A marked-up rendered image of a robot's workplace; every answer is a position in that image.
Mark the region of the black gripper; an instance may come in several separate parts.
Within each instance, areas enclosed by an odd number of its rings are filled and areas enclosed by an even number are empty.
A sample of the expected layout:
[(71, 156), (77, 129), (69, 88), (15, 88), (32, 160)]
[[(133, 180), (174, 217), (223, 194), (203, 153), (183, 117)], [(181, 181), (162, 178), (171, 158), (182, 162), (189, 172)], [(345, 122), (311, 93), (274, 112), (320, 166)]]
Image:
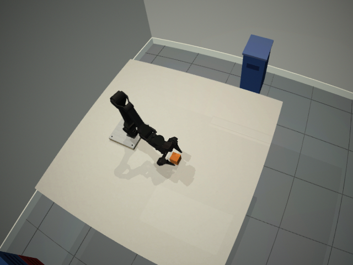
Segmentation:
[[(178, 138), (177, 138), (177, 137), (172, 137), (171, 139), (174, 140), (174, 145), (175, 145), (174, 149), (176, 149), (177, 151), (179, 151), (180, 153), (182, 153), (181, 149), (180, 149), (179, 146), (178, 146), (178, 141), (177, 141)], [(157, 165), (163, 166), (163, 165), (166, 164), (166, 165), (175, 166), (175, 164), (173, 164), (173, 163), (171, 163), (171, 162), (169, 162), (168, 160), (165, 159), (165, 157), (166, 157), (168, 151), (167, 151), (167, 152), (163, 152), (162, 149), (160, 148), (160, 146), (157, 146), (157, 147), (155, 148), (155, 150), (158, 150), (159, 152), (161, 152), (161, 154), (163, 154), (163, 156), (158, 159)]]

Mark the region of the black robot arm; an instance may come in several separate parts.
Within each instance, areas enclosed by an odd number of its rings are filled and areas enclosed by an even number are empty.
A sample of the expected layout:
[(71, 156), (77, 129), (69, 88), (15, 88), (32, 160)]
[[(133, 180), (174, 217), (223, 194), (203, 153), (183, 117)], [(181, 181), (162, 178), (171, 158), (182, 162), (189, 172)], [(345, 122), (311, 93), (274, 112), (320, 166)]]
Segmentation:
[[(126, 99), (128, 104), (126, 104)], [(168, 141), (164, 140), (162, 135), (157, 135), (156, 130), (149, 125), (146, 125), (134, 106), (129, 101), (129, 97), (123, 91), (117, 91), (112, 97), (110, 97), (111, 103), (118, 108), (121, 116), (124, 119), (124, 132), (127, 133), (126, 136), (135, 139), (139, 134), (141, 139), (146, 141), (149, 145), (156, 148), (160, 146), (163, 152), (172, 152), (174, 145), (174, 140), (169, 138)], [(136, 129), (137, 128), (137, 129)]]

